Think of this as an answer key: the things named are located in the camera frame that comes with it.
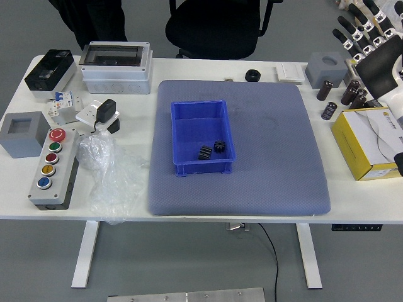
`yellow button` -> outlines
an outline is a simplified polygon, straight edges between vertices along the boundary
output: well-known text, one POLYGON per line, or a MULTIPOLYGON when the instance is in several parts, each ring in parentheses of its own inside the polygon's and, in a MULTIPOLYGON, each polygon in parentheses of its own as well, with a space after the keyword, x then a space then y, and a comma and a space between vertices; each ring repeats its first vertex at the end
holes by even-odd
POLYGON ((45 165, 42 167, 41 173, 44 176, 52 176, 55 174, 56 168, 52 165, 45 165))

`transparent cover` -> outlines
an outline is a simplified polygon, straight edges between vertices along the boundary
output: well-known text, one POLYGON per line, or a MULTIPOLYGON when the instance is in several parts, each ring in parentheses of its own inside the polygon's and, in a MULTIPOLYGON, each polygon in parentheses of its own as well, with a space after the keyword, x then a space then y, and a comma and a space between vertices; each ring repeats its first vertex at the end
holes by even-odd
POLYGON ((86 45, 81 65, 141 66, 143 47, 121 45, 86 45))

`red button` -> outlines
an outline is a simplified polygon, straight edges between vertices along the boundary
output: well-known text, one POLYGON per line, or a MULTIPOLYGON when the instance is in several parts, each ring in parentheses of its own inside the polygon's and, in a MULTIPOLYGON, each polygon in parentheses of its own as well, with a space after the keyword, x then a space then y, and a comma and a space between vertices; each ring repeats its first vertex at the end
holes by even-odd
POLYGON ((49 153, 46 155, 45 161, 47 164, 56 164, 59 161, 59 156, 55 153, 49 153))
POLYGON ((61 128, 53 129, 49 133, 49 138, 54 142, 61 142, 65 139, 65 131, 61 128))

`blue pad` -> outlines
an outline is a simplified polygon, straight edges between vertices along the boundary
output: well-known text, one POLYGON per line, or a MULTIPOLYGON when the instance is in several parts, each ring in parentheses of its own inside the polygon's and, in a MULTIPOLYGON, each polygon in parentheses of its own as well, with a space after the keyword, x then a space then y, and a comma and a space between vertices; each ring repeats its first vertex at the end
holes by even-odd
POLYGON ((149 176, 153 215, 307 216, 330 211, 321 156, 297 86, 164 81, 149 176), (175 176, 171 102, 227 102, 237 159, 231 174, 175 176))

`metal plate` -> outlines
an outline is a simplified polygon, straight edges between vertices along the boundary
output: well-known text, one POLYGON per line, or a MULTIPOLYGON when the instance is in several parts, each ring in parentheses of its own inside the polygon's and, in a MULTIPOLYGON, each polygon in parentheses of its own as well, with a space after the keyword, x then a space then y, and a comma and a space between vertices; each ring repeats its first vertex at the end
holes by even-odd
POLYGON ((263 288, 108 297, 107 302, 264 302, 263 288))

